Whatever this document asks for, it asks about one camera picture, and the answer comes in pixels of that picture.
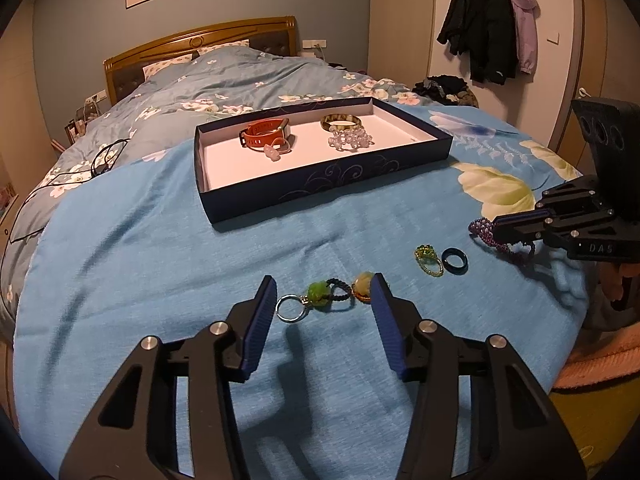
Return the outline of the white wall socket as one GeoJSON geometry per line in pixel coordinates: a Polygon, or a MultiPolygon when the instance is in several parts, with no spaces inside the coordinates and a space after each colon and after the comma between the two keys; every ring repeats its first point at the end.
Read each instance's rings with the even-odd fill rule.
{"type": "Polygon", "coordinates": [[[320,40],[305,39],[305,40],[302,41],[302,47],[305,50],[325,49],[327,45],[328,44],[326,43],[326,40],[324,40],[324,39],[320,39],[320,40]]]}

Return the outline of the blue floral duvet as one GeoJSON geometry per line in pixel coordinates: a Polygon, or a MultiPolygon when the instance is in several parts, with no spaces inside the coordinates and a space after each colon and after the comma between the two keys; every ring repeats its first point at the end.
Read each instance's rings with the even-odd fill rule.
{"type": "Polygon", "coordinates": [[[343,98],[375,98],[427,106],[431,99],[388,78],[373,79],[318,58],[277,56],[224,47],[175,64],[145,81],[68,148],[17,211],[1,247],[1,337],[15,330],[18,300],[40,233],[63,196],[92,179],[101,164],[119,167],[190,139],[206,122],[280,106],[343,98]]]}

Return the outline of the white light switch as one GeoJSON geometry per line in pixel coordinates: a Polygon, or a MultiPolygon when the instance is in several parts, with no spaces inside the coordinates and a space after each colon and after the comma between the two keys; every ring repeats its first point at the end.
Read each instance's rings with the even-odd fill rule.
{"type": "Polygon", "coordinates": [[[550,42],[550,44],[555,44],[557,46],[560,43],[560,35],[559,34],[549,35],[547,37],[547,41],[550,42]]]}

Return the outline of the dark blue tray box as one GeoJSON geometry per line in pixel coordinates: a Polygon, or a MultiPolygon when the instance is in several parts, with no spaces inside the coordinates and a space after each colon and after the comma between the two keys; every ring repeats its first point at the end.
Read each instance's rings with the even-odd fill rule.
{"type": "Polygon", "coordinates": [[[210,223],[311,196],[354,182],[440,162],[452,136],[398,107],[375,98],[308,102],[234,116],[195,130],[196,185],[210,223]],[[367,148],[337,151],[321,119],[352,115],[372,136],[367,148]],[[241,133],[261,120],[282,122],[292,150],[274,162],[252,150],[241,133]]]}

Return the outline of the light blue floral cloth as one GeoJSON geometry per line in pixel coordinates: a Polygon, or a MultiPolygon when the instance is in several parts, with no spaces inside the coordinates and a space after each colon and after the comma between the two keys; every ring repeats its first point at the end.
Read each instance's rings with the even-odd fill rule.
{"type": "MultiPolygon", "coordinates": [[[[146,335],[195,335],[256,292],[382,273],[451,333],[501,334],[550,389],[588,308],[582,266],[539,246],[519,266],[469,224],[529,210],[570,175],[535,141],[467,107],[418,107],[447,128],[450,156],[214,228],[183,143],[65,194],[32,257],[17,311],[21,436],[56,474],[99,394],[146,335]]],[[[359,302],[275,322],[257,372],[232,389],[255,479],[390,479],[416,387],[388,367],[359,302]]]]}

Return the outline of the black hanging coat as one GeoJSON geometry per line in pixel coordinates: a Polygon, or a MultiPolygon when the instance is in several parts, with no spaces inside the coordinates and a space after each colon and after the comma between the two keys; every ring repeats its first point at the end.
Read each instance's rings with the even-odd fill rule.
{"type": "Polygon", "coordinates": [[[437,41],[446,44],[451,55],[469,57],[472,81],[502,86],[516,76],[511,0],[450,0],[437,41]]]}

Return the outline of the lilac hanging jacket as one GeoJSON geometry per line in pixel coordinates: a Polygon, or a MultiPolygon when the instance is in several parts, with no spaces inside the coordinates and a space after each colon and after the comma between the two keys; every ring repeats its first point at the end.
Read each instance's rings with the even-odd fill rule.
{"type": "Polygon", "coordinates": [[[537,0],[511,0],[516,30],[518,68],[533,75],[537,68],[538,36],[536,26],[537,0]]]}

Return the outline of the photo frames on nightstand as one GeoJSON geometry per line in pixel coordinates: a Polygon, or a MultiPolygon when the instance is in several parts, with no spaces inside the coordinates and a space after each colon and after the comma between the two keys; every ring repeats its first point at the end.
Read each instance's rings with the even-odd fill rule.
{"type": "Polygon", "coordinates": [[[85,103],[76,110],[74,118],[64,127],[68,144],[73,145],[86,134],[88,123],[102,115],[100,103],[106,99],[107,95],[105,90],[85,99],[85,103]]]}

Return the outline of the dark clothes pile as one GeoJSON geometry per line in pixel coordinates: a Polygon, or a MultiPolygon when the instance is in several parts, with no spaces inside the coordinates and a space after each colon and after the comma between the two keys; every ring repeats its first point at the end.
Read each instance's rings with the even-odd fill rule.
{"type": "Polygon", "coordinates": [[[442,105],[479,108],[477,97],[466,81],[457,76],[440,75],[418,81],[412,92],[442,105]]]}

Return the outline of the olive green bangle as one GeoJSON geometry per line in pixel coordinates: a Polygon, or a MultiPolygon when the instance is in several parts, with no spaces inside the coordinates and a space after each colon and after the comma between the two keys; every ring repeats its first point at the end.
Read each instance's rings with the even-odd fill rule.
{"type": "Polygon", "coordinates": [[[362,127],[362,121],[353,114],[327,114],[320,119],[320,126],[330,133],[354,131],[362,127]]]}

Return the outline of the orange strap smartwatch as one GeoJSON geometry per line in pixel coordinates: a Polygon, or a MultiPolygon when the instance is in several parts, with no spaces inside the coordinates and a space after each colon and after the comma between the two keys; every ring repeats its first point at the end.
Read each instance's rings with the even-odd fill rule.
{"type": "Polygon", "coordinates": [[[290,134],[288,118],[262,119],[241,130],[239,141],[242,148],[262,152],[265,148],[285,148],[290,134]]]}

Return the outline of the floral pillow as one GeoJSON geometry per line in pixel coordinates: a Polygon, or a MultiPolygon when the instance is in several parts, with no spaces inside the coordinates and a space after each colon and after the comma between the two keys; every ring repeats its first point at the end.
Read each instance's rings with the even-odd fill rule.
{"type": "Polygon", "coordinates": [[[250,40],[242,39],[238,41],[225,42],[224,44],[214,44],[213,46],[200,47],[189,54],[176,56],[175,58],[168,58],[168,60],[158,61],[143,67],[143,76],[145,80],[148,80],[161,70],[164,70],[168,66],[175,64],[186,64],[193,62],[196,58],[204,55],[210,51],[218,50],[224,47],[248,47],[250,40]]]}

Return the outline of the wooden bed headboard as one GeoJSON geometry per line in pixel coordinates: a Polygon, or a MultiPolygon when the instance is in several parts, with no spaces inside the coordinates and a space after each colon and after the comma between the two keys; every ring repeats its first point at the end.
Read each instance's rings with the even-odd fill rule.
{"type": "Polygon", "coordinates": [[[143,67],[193,54],[199,48],[250,40],[250,47],[280,56],[297,54],[298,27],[294,16],[249,18],[177,32],[108,58],[103,63],[106,91],[117,104],[144,83],[143,67]]]}

